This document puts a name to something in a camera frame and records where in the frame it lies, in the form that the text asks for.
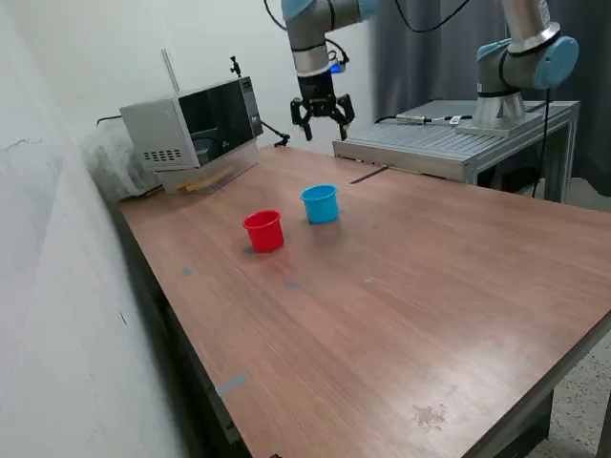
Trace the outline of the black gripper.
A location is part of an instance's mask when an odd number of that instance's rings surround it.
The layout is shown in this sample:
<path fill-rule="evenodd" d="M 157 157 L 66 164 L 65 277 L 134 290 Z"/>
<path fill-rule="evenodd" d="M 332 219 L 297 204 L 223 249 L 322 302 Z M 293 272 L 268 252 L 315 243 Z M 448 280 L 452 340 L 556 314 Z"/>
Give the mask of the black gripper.
<path fill-rule="evenodd" d="M 311 141 L 310 119 L 328 117 L 336 121 L 340 138 L 346 140 L 355 112 L 348 94 L 336 97 L 331 72 L 299 76 L 298 83 L 302 99 L 295 97 L 290 102 L 292 124 L 304 132 L 307 141 Z"/>

